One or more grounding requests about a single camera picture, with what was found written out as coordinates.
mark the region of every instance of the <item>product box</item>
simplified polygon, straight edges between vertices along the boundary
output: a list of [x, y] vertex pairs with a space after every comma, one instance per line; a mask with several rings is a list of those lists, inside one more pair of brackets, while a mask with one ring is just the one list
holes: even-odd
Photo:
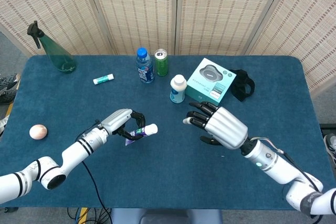
[[187, 82], [186, 95], [218, 105], [236, 74], [204, 58]]

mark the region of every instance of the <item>egg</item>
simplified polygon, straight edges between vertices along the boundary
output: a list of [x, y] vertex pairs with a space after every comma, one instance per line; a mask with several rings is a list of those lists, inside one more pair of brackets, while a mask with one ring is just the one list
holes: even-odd
[[29, 130], [29, 135], [32, 139], [41, 140], [47, 135], [47, 128], [42, 124], [36, 124]]

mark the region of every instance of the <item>green can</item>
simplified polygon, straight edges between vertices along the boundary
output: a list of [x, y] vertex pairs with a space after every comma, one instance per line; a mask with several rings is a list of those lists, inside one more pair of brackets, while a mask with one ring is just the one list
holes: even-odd
[[168, 57], [166, 50], [158, 49], [155, 52], [155, 66], [158, 76], [165, 76], [168, 74]]

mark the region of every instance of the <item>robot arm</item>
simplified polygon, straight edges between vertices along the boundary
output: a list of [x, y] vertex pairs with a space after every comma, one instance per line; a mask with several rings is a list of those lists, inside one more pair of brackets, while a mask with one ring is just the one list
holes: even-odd
[[[260, 140], [267, 138], [247, 135], [247, 127], [223, 107], [218, 107], [209, 102], [192, 102], [204, 114], [190, 111], [185, 124], [193, 124], [208, 132], [212, 138], [201, 136], [207, 144], [223, 145], [235, 150], [240, 148], [242, 155], [253, 162], [259, 169], [280, 184], [293, 182], [286, 200], [294, 209], [310, 215], [336, 215], [336, 188], [321, 193], [322, 183], [312, 175], [304, 174], [293, 165], [284, 160], [276, 152], [263, 144]], [[284, 152], [275, 148], [280, 154]]]
[[51, 157], [41, 157], [20, 172], [1, 176], [0, 204], [26, 195], [36, 180], [48, 190], [58, 187], [78, 164], [106, 143], [110, 135], [140, 139], [142, 136], [131, 136], [124, 130], [125, 123], [131, 118], [137, 120], [139, 127], [145, 126], [142, 114], [131, 109], [117, 110], [62, 152], [61, 167]]

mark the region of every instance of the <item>white bottle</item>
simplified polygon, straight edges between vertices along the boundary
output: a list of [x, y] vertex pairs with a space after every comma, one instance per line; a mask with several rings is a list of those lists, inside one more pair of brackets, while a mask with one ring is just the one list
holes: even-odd
[[170, 91], [170, 100], [174, 103], [183, 102], [184, 91], [187, 88], [187, 81], [183, 75], [175, 75], [175, 77], [170, 81], [170, 86], [172, 87]]

